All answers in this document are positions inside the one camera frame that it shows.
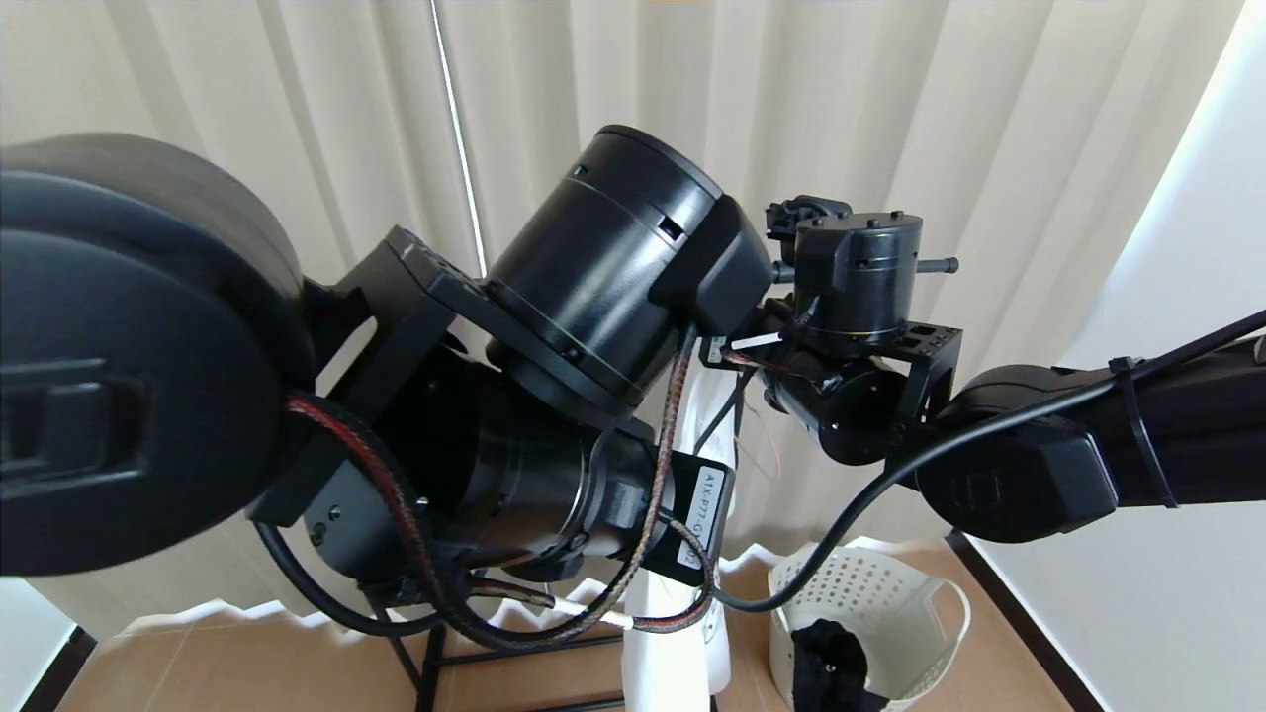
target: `wall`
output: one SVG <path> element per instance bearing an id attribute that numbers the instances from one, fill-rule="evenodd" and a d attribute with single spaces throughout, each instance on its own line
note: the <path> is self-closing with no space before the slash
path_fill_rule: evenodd
<path id="1" fill-rule="evenodd" d="M 1266 308 L 1266 9 L 1246 6 L 1063 359 L 1156 355 Z M 1117 712 L 1261 709 L 1266 503 L 1124 511 L 985 555 Z"/>
<path id="2" fill-rule="evenodd" d="M 0 578 L 0 712 L 22 708 L 72 630 L 27 582 Z"/>

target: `laundry basket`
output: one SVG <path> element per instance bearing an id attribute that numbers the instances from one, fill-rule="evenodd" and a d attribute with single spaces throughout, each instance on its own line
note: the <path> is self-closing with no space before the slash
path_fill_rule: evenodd
<path id="1" fill-rule="evenodd" d="M 814 544 L 780 561 L 770 570 L 771 592 L 782 588 L 804 566 Z M 836 549 L 809 585 L 772 614 L 770 670 L 787 706 L 795 670 L 791 632 L 819 618 L 837 621 L 857 636 L 866 652 L 866 689 L 887 698 L 885 712 L 905 709 L 941 682 L 971 623 L 971 604 L 953 582 L 914 569 L 874 547 L 885 546 L 858 538 Z M 962 626 L 946 633 L 932 606 L 932 594 L 947 585 L 962 601 Z"/>

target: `curtain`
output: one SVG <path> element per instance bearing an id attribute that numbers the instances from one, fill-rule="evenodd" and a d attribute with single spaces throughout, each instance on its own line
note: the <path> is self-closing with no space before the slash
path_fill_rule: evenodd
<path id="1" fill-rule="evenodd" d="M 914 317 L 965 329 L 961 385 L 1067 346 L 1239 5 L 4 0 L 0 137 L 127 130 L 180 144 L 254 190 L 305 271 L 334 281 L 395 223 L 479 274 L 599 127 L 637 125 L 756 224 L 799 193 L 922 215 L 922 255 L 962 269 L 922 275 Z M 728 550 L 793 550 L 875 470 L 830 462 L 760 403 L 749 416 Z M 214 597 L 305 612 L 244 527 L 34 583 L 99 636 Z M 894 492 L 858 530 L 906 538 L 943 524 Z"/>

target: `dark baseboard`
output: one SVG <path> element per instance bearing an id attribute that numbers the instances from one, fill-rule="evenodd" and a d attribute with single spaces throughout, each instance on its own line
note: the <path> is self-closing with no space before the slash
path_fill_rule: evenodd
<path id="1" fill-rule="evenodd" d="M 1038 664 L 1046 669 L 1046 674 L 1051 677 L 1055 687 L 1060 688 L 1069 704 L 1076 712 L 1104 712 L 1103 706 L 1099 704 L 1095 696 L 1090 694 L 1090 689 L 1086 688 L 1086 684 L 1072 670 L 1069 661 L 1055 649 L 1051 639 L 1046 637 L 1042 628 L 1029 617 L 1028 611 L 1012 594 L 1012 589 L 1006 588 L 1003 579 L 998 578 L 998 573 L 976 551 L 976 547 L 967 541 L 967 537 L 958 530 L 955 530 L 950 532 L 946 541 L 950 542 L 950 547 L 953 549 L 958 559 L 971 571 L 971 575 L 980 583 L 980 588 L 985 589 L 985 594 L 1003 612 L 1006 622 L 1019 633 L 1020 640 L 1024 641 L 1024 645 L 1037 658 Z"/>
<path id="2" fill-rule="evenodd" d="M 62 702 L 62 697 L 66 696 L 66 690 L 75 682 L 75 677 L 84 668 L 84 663 L 87 663 L 87 656 L 94 647 L 96 647 L 96 640 L 84 632 L 84 628 L 76 627 L 66 639 L 61 652 L 44 670 L 44 677 L 39 678 L 35 689 L 30 690 L 30 697 L 22 706 L 22 712 L 54 712 Z"/>

